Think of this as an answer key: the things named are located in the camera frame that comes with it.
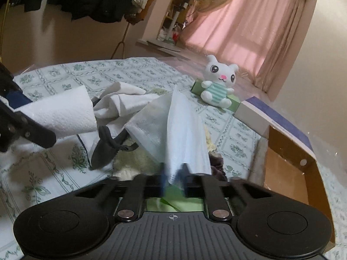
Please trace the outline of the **white gauze cloth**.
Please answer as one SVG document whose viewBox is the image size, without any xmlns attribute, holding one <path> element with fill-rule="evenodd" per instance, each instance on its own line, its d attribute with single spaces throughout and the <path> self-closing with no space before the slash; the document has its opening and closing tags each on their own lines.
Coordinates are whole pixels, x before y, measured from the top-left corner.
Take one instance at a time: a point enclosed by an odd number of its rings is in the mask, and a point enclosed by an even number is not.
<svg viewBox="0 0 347 260">
<path fill-rule="evenodd" d="M 172 93 L 152 100 L 125 125 L 131 138 L 147 151 L 153 161 L 165 162 L 167 121 Z"/>
</svg>

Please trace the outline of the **blue surgical face mask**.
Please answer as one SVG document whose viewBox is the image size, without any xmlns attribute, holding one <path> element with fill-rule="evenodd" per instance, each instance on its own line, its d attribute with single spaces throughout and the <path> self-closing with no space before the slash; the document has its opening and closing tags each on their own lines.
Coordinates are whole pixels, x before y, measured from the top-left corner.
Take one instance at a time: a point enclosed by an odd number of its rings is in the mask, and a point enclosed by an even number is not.
<svg viewBox="0 0 347 260">
<path fill-rule="evenodd" d="M 186 164 L 192 174 L 211 174 L 211 165 L 202 119 L 187 97 L 174 89 L 167 119 L 166 172 L 168 182 L 179 182 Z"/>
</svg>

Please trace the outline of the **purple and white box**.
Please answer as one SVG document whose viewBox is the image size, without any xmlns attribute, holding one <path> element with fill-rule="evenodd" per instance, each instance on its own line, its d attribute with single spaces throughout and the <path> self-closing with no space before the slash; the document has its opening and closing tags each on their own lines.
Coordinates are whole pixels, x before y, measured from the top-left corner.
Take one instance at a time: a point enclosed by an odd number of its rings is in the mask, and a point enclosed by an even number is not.
<svg viewBox="0 0 347 260">
<path fill-rule="evenodd" d="M 262 137 L 269 137 L 270 126 L 277 129 L 316 160 L 308 136 L 259 98 L 253 96 L 242 101 L 234 113 L 234 117 Z"/>
</svg>

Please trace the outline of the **dark brown scrunchie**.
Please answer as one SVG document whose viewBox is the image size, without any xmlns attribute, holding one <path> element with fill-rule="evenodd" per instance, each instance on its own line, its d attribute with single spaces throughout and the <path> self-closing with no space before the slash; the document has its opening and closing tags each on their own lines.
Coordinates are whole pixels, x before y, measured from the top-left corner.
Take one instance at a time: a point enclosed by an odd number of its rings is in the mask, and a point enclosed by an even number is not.
<svg viewBox="0 0 347 260">
<path fill-rule="evenodd" d="M 224 159 L 219 153 L 209 152 L 212 175 L 219 181 L 228 181 L 224 172 Z"/>
</svg>

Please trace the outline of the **green floral tablecloth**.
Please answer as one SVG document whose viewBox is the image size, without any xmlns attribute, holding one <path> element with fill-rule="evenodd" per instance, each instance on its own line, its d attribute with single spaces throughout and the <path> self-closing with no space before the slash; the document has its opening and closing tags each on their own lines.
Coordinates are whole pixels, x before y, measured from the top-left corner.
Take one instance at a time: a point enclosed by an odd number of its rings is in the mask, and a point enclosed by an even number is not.
<svg viewBox="0 0 347 260">
<path fill-rule="evenodd" d="M 90 170 L 86 147 L 77 136 L 66 137 L 49 150 L 28 144 L 13 146 L 1 156 L 1 258 L 62 259 L 65 248 L 87 246 L 79 259 L 287 259 L 280 247 L 283 236 L 270 229 L 258 208 L 272 205 L 275 196 L 261 192 L 256 198 L 246 193 L 242 179 L 250 172 L 255 144 L 260 135 L 230 111 L 219 111 L 203 104 L 191 94 L 191 77 L 155 58 L 98 60 L 68 63 L 33 70 L 15 78 L 24 94 L 38 101 L 48 96 L 85 86 L 89 95 L 99 96 L 115 82 L 124 82 L 146 91 L 178 88 L 205 122 L 217 149 L 222 153 L 225 170 L 232 181 L 226 202 L 238 212 L 228 221 L 211 221 L 204 210 L 191 213 L 157 213 L 149 210 L 125 223 L 110 223 L 102 229 L 101 207 L 84 201 L 83 211 L 93 215 L 87 232 L 67 241 L 61 232 L 43 237 L 30 230 L 24 244 L 17 243 L 13 223 L 19 214 L 38 208 L 47 201 L 57 203 L 73 197 L 74 190 L 89 184 L 107 186 L 111 168 Z M 91 238 L 100 233 L 99 243 Z"/>
</svg>

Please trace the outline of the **white bunny plush toy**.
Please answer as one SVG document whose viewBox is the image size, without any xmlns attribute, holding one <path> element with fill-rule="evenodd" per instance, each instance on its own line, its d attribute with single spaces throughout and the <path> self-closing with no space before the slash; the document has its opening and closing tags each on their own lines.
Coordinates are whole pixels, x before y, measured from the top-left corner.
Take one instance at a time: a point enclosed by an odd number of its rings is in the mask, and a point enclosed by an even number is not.
<svg viewBox="0 0 347 260">
<path fill-rule="evenodd" d="M 234 92 L 239 66 L 235 63 L 221 63 L 214 55 L 208 55 L 206 58 L 208 63 L 203 72 L 203 91 L 200 97 L 211 106 L 227 109 L 232 105 L 228 95 Z"/>
</svg>

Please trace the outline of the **wooden shelf unit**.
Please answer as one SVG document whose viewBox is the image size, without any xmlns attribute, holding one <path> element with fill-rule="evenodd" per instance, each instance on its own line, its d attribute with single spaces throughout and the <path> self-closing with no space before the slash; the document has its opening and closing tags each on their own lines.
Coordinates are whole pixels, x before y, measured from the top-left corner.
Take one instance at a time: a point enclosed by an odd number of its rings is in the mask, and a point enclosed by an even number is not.
<svg viewBox="0 0 347 260">
<path fill-rule="evenodd" d="M 193 6 L 194 0 L 171 0 L 164 20 L 162 22 L 162 27 L 158 34 L 157 40 L 164 41 L 169 28 L 174 21 L 174 17 L 177 16 L 177 19 L 172 27 L 170 36 L 166 40 L 168 43 L 175 45 L 179 39 L 179 36 L 186 26 L 187 23 L 187 13 L 191 6 Z"/>
</svg>

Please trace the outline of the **light green cloth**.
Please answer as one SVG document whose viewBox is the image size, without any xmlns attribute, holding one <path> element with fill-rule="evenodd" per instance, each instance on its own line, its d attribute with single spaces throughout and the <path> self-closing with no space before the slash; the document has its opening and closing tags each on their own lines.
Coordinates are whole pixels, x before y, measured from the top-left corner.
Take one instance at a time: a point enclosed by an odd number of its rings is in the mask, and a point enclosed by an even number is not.
<svg viewBox="0 0 347 260">
<path fill-rule="evenodd" d="M 165 189 L 163 197 L 147 199 L 146 210 L 166 213 L 203 211 L 203 200 L 186 198 L 180 188 L 170 185 Z"/>
</svg>

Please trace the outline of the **black sock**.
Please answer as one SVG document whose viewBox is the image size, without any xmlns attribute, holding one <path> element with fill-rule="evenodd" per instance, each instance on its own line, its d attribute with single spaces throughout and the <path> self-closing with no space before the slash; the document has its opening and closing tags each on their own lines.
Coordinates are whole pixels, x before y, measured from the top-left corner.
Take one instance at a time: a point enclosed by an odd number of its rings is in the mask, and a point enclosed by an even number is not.
<svg viewBox="0 0 347 260">
<path fill-rule="evenodd" d="M 124 144 L 129 133 L 123 129 L 116 137 L 111 136 L 107 126 L 98 129 L 99 141 L 92 153 L 91 168 L 93 170 L 103 168 L 113 161 L 119 151 L 131 152 L 138 148 L 138 144 Z"/>
</svg>

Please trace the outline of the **cream fluffy towel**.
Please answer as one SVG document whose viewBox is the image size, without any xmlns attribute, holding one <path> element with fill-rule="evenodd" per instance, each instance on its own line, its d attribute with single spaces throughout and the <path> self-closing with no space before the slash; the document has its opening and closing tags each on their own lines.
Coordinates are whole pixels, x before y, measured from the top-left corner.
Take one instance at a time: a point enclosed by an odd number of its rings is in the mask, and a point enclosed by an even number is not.
<svg viewBox="0 0 347 260">
<path fill-rule="evenodd" d="M 133 151 L 118 151 L 113 160 L 113 176 L 120 181 L 133 180 L 138 174 L 154 175 L 160 172 L 160 164 L 153 161 L 142 147 Z"/>
</svg>

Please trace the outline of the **white paper towel sheet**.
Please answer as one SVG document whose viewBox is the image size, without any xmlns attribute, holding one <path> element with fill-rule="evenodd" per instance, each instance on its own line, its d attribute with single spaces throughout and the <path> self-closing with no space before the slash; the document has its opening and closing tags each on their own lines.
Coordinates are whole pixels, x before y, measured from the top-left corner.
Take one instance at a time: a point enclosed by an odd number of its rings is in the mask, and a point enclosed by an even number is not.
<svg viewBox="0 0 347 260">
<path fill-rule="evenodd" d="M 15 109 L 53 131 L 57 138 L 94 132 L 97 121 L 85 86 L 79 86 Z"/>
</svg>

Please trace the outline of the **green rectangular box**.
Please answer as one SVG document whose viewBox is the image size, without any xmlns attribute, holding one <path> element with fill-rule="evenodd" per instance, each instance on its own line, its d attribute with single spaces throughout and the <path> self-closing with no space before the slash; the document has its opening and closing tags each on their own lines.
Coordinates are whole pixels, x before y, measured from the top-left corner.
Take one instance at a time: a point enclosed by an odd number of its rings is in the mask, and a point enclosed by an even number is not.
<svg viewBox="0 0 347 260">
<path fill-rule="evenodd" d="M 191 87 L 191 92 L 197 96 L 200 96 L 204 91 L 204 88 L 201 86 L 202 81 L 200 79 L 195 80 L 194 84 Z M 240 99 L 234 94 L 229 94 L 227 97 L 231 101 L 231 105 L 227 108 L 228 110 L 235 112 L 240 105 Z"/>
</svg>

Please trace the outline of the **standing electric fan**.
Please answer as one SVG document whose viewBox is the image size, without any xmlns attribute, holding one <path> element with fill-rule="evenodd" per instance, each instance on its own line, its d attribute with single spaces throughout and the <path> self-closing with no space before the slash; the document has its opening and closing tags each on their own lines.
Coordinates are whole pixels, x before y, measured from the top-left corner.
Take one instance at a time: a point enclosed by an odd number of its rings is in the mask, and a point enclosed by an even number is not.
<svg viewBox="0 0 347 260">
<path fill-rule="evenodd" d="M 207 13 L 217 11 L 225 7 L 232 0 L 196 0 L 196 1 L 197 1 L 197 5 L 195 8 L 195 11 L 197 11 L 198 13 L 207 14 Z M 155 45 L 160 48 L 164 48 L 166 50 L 170 50 L 171 52 L 177 52 L 177 53 L 181 52 L 180 48 L 175 45 L 174 41 L 170 41 L 170 39 L 173 39 L 172 33 L 173 33 L 174 25 L 177 23 L 179 14 L 183 10 L 187 9 L 187 7 L 188 7 L 188 2 L 184 0 L 184 2 L 180 4 L 179 9 L 175 12 L 173 16 L 173 20 L 170 23 L 170 26 L 166 32 L 164 40 L 161 41 L 158 39 L 150 39 L 147 41 L 147 43 L 151 45 Z"/>
</svg>

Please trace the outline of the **pink curtain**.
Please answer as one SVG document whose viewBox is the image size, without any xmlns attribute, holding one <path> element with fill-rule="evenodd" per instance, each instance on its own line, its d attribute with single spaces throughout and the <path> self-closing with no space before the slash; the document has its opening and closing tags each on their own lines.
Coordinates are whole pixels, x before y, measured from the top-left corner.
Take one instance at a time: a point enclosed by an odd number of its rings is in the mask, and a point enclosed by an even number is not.
<svg viewBox="0 0 347 260">
<path fill-rule="evenodd" d="M 232 0 L 194 12 L 180 40 L 189 49 L 235 63 L 240 74 L 268 92 L 294 39 L 306 0 Z"/>
</svg>

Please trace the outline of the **coat rack stand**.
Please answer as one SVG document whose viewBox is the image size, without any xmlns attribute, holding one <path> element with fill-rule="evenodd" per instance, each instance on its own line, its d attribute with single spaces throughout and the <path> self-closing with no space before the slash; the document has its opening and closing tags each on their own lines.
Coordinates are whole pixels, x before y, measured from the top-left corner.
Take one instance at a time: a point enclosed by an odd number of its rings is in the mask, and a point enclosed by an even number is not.
<svg viewBox="0 0 347 260">
<path fill-rule="evenodd" d="M 118 44 L 116 45 L 112 55 L 111 55 L 111 59 L 113 59 L 118 51 L 119 48 L 122 48 L 121 50 L 121 56 L 122 59 L 125 58 L 125 41 L 126 41 L 126 37 L 128 35 L 129 29 L 131 27 L 131 25 L 136 25 L 140 20 L 139 18 L 139 13 L 128 13 L 125 15 L 125 20 L 127 21 L 127 26 L 125 28 L 124 34 L 122 36 L 122 39 L 118 42 Z"/>
</svg>

